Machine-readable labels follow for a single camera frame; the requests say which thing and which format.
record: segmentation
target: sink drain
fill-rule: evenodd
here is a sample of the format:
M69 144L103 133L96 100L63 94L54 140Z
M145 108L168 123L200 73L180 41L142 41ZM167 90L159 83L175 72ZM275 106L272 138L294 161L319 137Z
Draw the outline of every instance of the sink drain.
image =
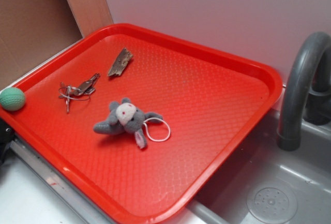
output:
M247 206L259 221L282 224L295 215L297 201L293 191L284 184L264 182L249 191Z

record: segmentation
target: stuffed mouse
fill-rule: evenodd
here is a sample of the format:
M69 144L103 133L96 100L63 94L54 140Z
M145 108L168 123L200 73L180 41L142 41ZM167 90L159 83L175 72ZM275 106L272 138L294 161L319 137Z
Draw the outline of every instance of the stuffed mouse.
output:
M107 119L95 124L93 131L107 135L118 135L123 132L132 133L140 149L147 146L147 140L142 129L145 121L149 118L163 119L161 115L154 112L144 113L134 106L129 98L123 98L122 104L117 101L111 102L109 109L110 114ZM160 120L153 119L150 121L160 123Z

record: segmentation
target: tray rim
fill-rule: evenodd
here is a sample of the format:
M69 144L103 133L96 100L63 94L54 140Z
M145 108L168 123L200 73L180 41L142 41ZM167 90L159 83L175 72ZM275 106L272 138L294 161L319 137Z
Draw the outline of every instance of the tray rim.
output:
M27 91L34 84L30 81L38 82L54 72L60 66L66 64L71 59L74 59L78 54L84 52L88 47L93 46L100 40L116 34L124 34L131 37L135 37L153 44L165 47L167 49L184 53L188 56L196 57L206 62L215 63L215 58L222 57L222 61L218 60L218 65L228 68L239 73L254 77L262 81L267 85L269 89L268 99L259 107L250 120L242 127L242 129L235 135L235 142L230 141L223 149L223 151L213 160L213 162L203 171L196 181L183 193L182 197L173 204L170 208L154 216L134 216L125 210L119 203L112 200L110 197L107 199L103 196L103 191L91 188L88 183L88 178L82 173L77 171L73 165L69 165L69 170L63 170L60 168L67 168L68 163L56 159L51 160L47 155L54 152L51 146L43 143L41 139L34 134L34 132L23 123L18 123L15 120L14 114L4 111L0 108L0 117L3 118L20 136L23 137L27 143L29 140L35 145L31 145L38 153L40 153L44 159L46 159L52 166L57 168L59 172L67 178L71 183L78 187L82 192L88 192L90 195L95 195L94 199L91 199L97 204L107 215L111 218L123 222L123 223L158 223L166 220L178 211L180 211L189 202L190 199L198 192L198 190L207 182L212 176L213 172L217 170L226 158L231 154L229 150L234 150L241 141L248 135L249 131L259 122L259 120L267 113L272 105L280 97L282 91L282 80L280 75L272 67L252 61L237 55L222 52L216 49L208 48L193 42L178 39L169 35L161 34L155 31L151 31L142 27L138 27L131 24L113 24L96 30L92 34L88 35L81 41L77 42L68 50L54 57L40 68L36 69L28 76L18 81L13 87L18 87L22 91ZM251 71L246 71L247 67L251 67Z

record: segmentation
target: green ball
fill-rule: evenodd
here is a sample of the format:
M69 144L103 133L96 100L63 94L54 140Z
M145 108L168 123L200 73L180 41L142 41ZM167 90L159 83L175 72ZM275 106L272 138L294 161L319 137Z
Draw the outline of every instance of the green ball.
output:
M8 111L19 110L25 104L25 95L19 88L6 88L0 94L0 104Z

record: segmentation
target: sink basin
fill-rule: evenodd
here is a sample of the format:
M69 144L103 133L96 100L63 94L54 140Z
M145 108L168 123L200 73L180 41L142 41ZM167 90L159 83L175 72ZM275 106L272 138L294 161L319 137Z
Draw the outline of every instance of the sink basin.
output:
M300 148L283 151L278 117L271 110L195 196L213 223L331 222L331 132L303 122Z

